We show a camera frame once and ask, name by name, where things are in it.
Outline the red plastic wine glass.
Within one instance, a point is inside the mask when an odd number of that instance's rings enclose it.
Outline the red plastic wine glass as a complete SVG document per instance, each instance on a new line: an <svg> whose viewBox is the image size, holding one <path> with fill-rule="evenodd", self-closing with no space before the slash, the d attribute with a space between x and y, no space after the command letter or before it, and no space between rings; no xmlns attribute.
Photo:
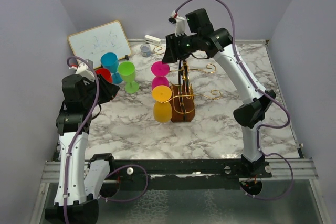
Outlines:
<svg viewBox="0 0 336 224"><path fill-rule="evenodd" d="M108 82L110 84L113 84L113 78L111 72L106 68L99 68L95 70L96 75L99 77L99 84L102 84L103 82Z"/></svg>

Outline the green plastic wine glass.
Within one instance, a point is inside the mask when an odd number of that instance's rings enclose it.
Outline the green plastic wine glass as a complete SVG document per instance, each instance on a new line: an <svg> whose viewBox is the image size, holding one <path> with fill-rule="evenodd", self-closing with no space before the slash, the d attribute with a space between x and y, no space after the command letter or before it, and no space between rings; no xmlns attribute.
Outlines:
<svg viewBox="0 0 336 224"><path fill-rule="evenodd" d="M127 93L136 93L139 89L139 84L135 81L135 65L129 61L122 62L118 66L118 73L125 82L125 91Z"/></svg>

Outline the blue plastic wine glass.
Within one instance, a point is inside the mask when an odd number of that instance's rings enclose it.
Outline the blue plastic wine glass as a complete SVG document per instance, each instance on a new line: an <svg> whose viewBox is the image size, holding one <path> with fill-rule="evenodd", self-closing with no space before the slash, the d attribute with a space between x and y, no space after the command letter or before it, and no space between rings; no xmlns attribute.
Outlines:
<svg viewBox="0 0 336 224"><path fill-rule="evenodd" d="M119 59L115 53L108 52L100 59L101 65L112 74L113 84L120 84L122 79L118 73Z"/></svg>

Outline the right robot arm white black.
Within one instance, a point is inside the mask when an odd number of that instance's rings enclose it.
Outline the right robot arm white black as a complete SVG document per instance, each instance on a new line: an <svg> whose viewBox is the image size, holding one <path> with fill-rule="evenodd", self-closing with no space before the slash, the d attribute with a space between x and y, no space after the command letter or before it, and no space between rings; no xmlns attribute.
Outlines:
<svg viewBox="0 0 336 224"><path fill-rule="evenodd" d="M240 57L230 32L226 28L214 29L205 9L189 12L185 17L173 11L169 22L175 25L175 32L166 36L163 63L176 63L203 51L222 67L237 89L243 102L233 112L243 132L241 171L246 177L254 177L265 160L258 146L257 127L276 97L274 90L266 90L257 81Z"/></svg>

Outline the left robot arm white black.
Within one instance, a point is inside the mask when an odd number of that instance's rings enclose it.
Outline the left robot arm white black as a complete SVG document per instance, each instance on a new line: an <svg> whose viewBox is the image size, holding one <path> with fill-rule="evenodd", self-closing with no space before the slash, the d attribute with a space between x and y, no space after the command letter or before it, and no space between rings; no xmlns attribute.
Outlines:
<svg viewBox="0 0 336 224"><path fill-rule="evenodd" d="M85 151L94 108L113 100L119 89L100 74L94 80L79 74L63 78L64 100L56 119L59 182L54 205L45 210L49 223L97 223L98 195L103 180L115 175L116 166L112 154L95 154L85 174Z"/></svg>

